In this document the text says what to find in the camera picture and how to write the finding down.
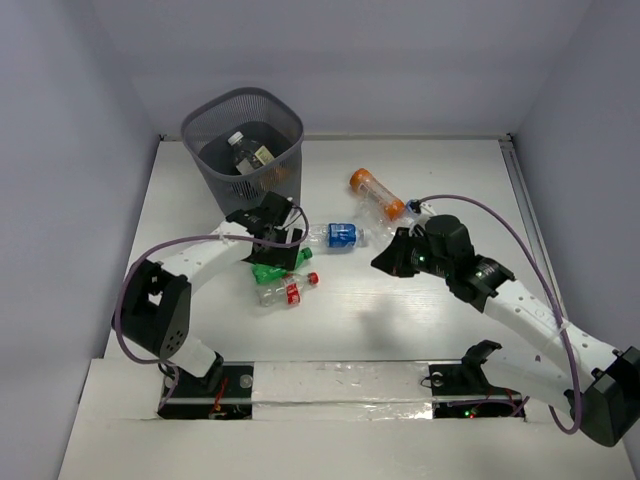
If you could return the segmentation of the clear bottle blue label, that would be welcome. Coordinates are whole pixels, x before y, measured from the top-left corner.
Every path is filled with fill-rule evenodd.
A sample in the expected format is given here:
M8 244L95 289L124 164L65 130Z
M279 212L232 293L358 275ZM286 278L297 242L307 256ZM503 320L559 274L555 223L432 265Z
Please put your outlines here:
M303 246L314 253L343 253L369 244L370 233L363 227L348 222L314 224Z

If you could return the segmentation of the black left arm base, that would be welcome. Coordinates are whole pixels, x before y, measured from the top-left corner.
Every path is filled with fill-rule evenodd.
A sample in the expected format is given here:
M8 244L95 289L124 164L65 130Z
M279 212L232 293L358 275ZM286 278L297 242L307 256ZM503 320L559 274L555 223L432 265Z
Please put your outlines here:
M166 420L249 420L252 418L253 362L226 362L220 354L207 374L179 370L169 400L159 408Z

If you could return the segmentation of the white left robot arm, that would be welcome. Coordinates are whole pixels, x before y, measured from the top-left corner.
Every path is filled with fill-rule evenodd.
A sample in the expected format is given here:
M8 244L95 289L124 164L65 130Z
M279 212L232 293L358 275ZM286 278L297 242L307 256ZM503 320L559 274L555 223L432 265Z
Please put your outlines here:
M186 378L209 395L221 383L223 359L189 333L193 295L240 262L294 267L309 228L293 199L269 192L261 203L236 210L208 234L155 245L129 267L112 328L122 352L138 364L162 364L175 382Z

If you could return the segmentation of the clear bottle red label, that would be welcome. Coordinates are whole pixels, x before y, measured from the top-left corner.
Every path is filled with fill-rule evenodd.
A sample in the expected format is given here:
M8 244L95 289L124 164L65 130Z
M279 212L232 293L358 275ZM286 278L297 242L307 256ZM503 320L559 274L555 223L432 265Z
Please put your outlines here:
M257 286L259 303L264 307L279 303L287 306L298 305L302 292L309 287L315 287L318 283L319 276L316 272L288 273L269 284Z

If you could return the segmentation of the orange juice bottle brown cap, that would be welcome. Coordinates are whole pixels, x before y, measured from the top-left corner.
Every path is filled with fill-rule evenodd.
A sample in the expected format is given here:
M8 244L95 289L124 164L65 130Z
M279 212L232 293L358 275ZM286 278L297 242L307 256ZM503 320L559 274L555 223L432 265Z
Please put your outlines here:
M290 176L291 170L289 168L276 166L265 174L264 181L267 185L279 185L287 181Z

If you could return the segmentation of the green soda bottle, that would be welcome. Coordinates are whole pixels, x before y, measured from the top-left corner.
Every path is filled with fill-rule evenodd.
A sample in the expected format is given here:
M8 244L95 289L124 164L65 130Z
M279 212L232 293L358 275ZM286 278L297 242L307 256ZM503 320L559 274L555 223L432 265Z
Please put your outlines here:
M251 272L257 285L264 285L274 282L281 277L297 270L305 262L313 257L312 250L309 247L305 247L298 252L295 264L292 268L286 269L284 267L274 267L263 264L254 264L251 266Z

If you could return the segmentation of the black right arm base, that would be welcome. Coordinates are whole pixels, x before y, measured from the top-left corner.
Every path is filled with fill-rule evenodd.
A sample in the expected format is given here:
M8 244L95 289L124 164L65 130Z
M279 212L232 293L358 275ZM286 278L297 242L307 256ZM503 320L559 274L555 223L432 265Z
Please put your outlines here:
M524 397L514 390L489 383L482 367L502 346L483 340L460 360L428 366L420 386L432 394L435 419L526 418Z

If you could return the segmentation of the clear apple juice bottle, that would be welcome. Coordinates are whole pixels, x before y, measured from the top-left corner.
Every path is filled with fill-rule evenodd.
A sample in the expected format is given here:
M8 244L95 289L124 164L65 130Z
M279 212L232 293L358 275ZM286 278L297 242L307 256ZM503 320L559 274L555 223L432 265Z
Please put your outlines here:
M248 175L275 160L275 156L263 144L236 131L227 139L233 151L233 164L241 175Z

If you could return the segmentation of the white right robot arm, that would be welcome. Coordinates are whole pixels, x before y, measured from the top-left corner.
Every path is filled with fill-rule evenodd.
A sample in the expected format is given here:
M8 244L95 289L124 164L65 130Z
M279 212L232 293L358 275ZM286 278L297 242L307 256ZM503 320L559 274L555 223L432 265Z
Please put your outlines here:
M515 275L475 252L467 228L452 215L400 227L372 267L398 278L427 273L444 280L458 300L509 328L536 353L503 352L483 341L460 368L462 384L482 392L508 386L578 422L595 443L615 446L639 420L639 351L620 350L554 313Z

